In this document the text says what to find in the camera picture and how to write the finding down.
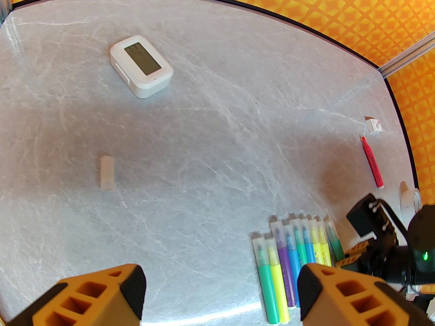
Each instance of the yellow marker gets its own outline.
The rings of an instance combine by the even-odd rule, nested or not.
[[[323,261],[322,245],[320,244],[317,220],[311,219],[308,222],[310,225],[311,236],[313,237],[313,249],[314,249],[314,257],[316,258],[316,263],[324,265],[325,261]]]
[[[278,249],[275,238],[266,239],[266,249],[269,256],[275,298],[278,304],[278,314],[280,323],[287,324],[290,321],[287,298],[285,296],[284,280],[282,278],[281,265],[279,264]]]
[[[332,267],[331,253],[329,252],[328,237],[326,234],[325,222],[317,222],[319,228],[320,246],[322,247],[323,261],[325,265]]]

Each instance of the blue marker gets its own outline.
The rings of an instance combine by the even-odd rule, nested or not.
[[[313,238],[311,236],[308,219],[302,219],[300,222],[302,223],[303,242],[305,243],[305,252],[307,253],[308,263],[315,264],[316,257],[314,255]]]
[[[293,287],[295,288],[296,304],[298,307],[300,307],[299,292],[298,292],[298,277],[300,273],[300,264],[298,258],[298,251],[296,250],[295,235],[293,233],[292,225],[284,226],[284,234],[285,234],[285,240],[287,242],[287,250],[289,252],[290,268],[292,269]]]

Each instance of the white digital clock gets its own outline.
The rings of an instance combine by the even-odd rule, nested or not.
[[[169,63],[140,35],[113,45],[110,63],[138,98],[148,98],[165,88],[174,74]]]

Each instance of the black cable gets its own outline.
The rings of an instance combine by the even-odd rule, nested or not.
[[[406,243],[408,244],[407,230],[406,230],[405,226],[402,224],[402,222],[399,220],[399,218],[397,217],[396,213],[393,211],[393,209],[390,207],[390,205],[388,205],[388,203],[385,202],[385,200],[378,199],[378,202],[382,204],[383,208],[388,213],[388,215],[390,216],[391,220],[396,225],[396,227],[399,229],[400,233],[402,233],[402,235],[404,236],[404,238],[406,240]]]

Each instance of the purple marker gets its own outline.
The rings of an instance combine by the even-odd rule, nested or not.
[[[285,296],[287,297],[287,306],[296,307],[295,288],[293,286],[292,269],[290,267],[289,252],[287,251],[287,242],[285,240],[284,227],[281,221],[271,223],[272,233],[275,237],[278,248],[278,257],[281,264],[282,278],[284,280]]]

